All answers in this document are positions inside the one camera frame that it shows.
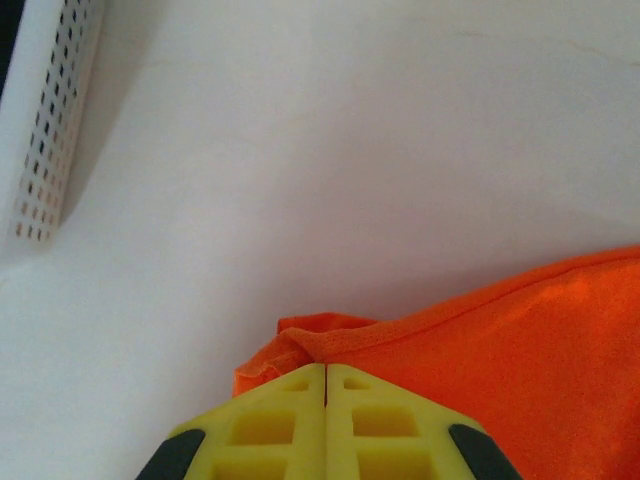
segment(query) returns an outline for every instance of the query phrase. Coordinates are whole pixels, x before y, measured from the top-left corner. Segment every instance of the orange fabric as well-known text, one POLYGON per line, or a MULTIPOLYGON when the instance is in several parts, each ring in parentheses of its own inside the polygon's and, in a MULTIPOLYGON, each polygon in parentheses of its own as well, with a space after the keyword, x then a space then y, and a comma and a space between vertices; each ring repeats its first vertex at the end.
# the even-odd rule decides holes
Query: orange fabric
POLYGON ((640 247, 570 259, 393 322, 281 320, 242 393, 344 363, 482 423, 527 479, 640 478, 640 247))

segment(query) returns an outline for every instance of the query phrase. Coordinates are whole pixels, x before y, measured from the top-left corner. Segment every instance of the black rubber pad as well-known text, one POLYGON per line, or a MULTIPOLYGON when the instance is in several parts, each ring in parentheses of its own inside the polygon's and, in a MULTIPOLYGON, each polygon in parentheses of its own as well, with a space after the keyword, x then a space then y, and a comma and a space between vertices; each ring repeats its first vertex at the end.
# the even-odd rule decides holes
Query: black rubber pad
POLYGON ((522 480, 520 474, 486 433, 467 425, 451 425, 449 435, 476 480, 522 480))
POLYGON ((205 433, 187 430, 165 440, 136 480, 184 480, 205 433))
POLYGON ((0 6, 0 97, 7 79, 25 0, 2 0, 0 6))

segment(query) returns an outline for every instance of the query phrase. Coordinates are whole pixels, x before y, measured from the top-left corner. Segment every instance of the white table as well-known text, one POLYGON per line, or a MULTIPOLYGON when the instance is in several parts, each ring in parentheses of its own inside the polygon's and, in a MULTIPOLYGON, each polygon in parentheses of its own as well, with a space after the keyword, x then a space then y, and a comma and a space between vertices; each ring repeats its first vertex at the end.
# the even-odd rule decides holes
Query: white table
POLYGON ((66 220, 0 285, 0 478, 135 478, 278 317, 640 235, 640 4, 112 0, 66 220))

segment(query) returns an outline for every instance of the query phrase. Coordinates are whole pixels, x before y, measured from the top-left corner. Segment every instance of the white perforated basket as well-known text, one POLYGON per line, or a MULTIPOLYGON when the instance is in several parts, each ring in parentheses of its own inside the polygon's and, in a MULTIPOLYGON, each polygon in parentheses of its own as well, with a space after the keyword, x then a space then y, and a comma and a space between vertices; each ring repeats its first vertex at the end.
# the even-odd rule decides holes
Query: white perforated basket
POLYGON ((0 267, 60 219, 105 0, 26 0, 0 100, 0 267))

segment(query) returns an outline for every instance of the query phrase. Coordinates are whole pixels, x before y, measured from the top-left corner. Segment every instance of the square cutout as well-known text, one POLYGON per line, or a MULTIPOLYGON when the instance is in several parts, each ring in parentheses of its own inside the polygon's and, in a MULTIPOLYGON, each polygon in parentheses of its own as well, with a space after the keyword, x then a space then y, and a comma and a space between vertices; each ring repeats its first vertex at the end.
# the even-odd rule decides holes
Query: square cutout
POLYGON ((371 405, 351 413, 356 437, 417 437, 418 428, 407 408, 371 405))
POLYGON ((345 378, 343 382, 345 390, 369 390, 369 385, 357 378, 345 378))
POLYGON ((291 411, 247 412, 236 420, 229 444, 286 445, 293 442, 295 425, 291 411))
POLYGON ((309 390, 309 382, 306 379, 298 380, 297 382, 290 383, 282 390, 285 392, 305 392, 309 390))
POLYGON ((220 461, 214 467, 212 480, 284 480, 286 473, 287 462, 283 458, 220 461))
POLYGON ((358 452, 360 480, 435 480, 426 451, 381 448, 358 452))

